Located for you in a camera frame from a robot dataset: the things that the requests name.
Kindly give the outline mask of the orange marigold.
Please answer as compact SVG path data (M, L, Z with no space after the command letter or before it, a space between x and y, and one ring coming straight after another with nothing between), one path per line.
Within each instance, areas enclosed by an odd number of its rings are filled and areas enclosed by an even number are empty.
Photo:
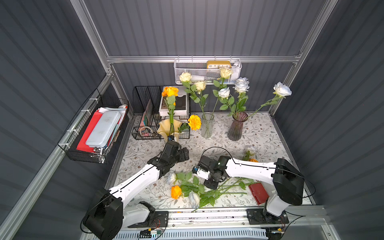
M188 129L196 131L200 130L202 127L201 118L197 115L191 115L188 119L187 123L182 123L182 125L178 128L179 133L182 133Z

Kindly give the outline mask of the cream white rose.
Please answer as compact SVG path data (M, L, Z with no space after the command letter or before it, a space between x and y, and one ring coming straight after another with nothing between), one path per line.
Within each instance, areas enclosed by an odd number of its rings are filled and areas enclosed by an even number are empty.
M183 72L180 76L179 79L182 83L182 85L186 88L186 93L190 95L190 98L194 101L195 100L195 87L194 84L192 83L192 75L190 73Z

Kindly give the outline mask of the pale blue rose front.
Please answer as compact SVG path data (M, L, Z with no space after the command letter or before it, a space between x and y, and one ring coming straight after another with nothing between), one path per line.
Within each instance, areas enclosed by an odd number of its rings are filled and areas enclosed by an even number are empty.
M200 196L197 193L190 192L188 198L192 208L198 209L200 207Z

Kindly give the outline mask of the white rose bud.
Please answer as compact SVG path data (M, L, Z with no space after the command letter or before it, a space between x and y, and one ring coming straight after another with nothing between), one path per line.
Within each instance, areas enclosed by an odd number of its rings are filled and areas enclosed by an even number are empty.
M203 91L206 89L206 82L205 81L196 82L194 84L194 87L195 87L195 97L196 97L194 102L199 104L202 110L202 113L204 114L205 113L204 108L206 106L207 98L209 96L208 94L203 93Z

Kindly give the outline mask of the orange rose front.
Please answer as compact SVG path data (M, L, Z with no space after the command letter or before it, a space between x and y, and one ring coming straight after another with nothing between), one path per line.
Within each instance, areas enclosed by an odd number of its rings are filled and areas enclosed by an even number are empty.
M180 186L172 186L171 187L171 198L174 200L178 200L182 195L182 189Z

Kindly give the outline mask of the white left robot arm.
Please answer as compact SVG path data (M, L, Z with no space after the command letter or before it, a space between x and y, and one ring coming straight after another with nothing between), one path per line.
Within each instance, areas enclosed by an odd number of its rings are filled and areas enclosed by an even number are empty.
M169 140L157 156L151 158L138 173L108 190L98 190L81 220L80 229L100 240L112 240L123 227L135 224L150 226L156 209L147 202L127 208L128 203L147 186L155 183L176 164L189 160L189 150Z

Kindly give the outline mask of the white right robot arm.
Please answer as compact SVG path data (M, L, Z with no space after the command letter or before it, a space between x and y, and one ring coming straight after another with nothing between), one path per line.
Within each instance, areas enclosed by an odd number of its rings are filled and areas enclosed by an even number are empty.
M192 173L205 180L204 185L216 190L219 181L227 178L247 178L259 181L266 188L268 199L265 215L280 217L288 206L303 203L305 177L290 162L255 163L221 156L213 160L202 156Z

